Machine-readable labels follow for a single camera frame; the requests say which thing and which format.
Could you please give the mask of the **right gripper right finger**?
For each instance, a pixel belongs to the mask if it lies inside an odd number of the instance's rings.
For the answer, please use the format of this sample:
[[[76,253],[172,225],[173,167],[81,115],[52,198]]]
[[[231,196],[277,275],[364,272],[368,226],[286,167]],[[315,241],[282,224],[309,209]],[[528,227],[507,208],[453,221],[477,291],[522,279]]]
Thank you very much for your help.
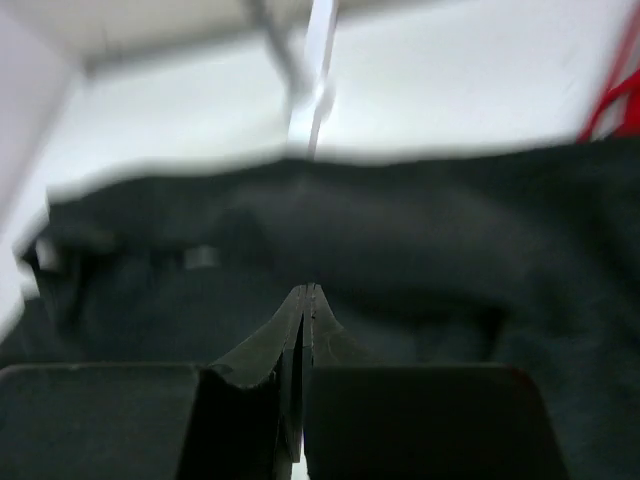
[[[312,479],[565,479],[530,377],[500,365],[390,365],[310,285],[303,433]]]

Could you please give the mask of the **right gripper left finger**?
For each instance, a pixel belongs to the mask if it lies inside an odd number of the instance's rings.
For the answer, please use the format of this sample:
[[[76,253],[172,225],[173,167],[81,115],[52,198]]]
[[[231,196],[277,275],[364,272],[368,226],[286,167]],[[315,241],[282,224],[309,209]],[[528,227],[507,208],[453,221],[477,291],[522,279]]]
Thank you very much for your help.
[[[208,365],[41,364],[1,373],[5,479],[287,479],[301,451],[306,290]]]

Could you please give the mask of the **black trousers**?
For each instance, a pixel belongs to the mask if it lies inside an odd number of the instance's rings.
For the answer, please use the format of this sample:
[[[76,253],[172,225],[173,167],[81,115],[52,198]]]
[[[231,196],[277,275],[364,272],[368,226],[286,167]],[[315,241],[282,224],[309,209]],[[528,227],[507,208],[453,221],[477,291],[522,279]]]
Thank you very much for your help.
[[[526,373],[565,479],[639,475],[635,138],[122,179],[52,195],[20,260],[38,293],[1,373],[208,365],[314,284],[385,364]]]

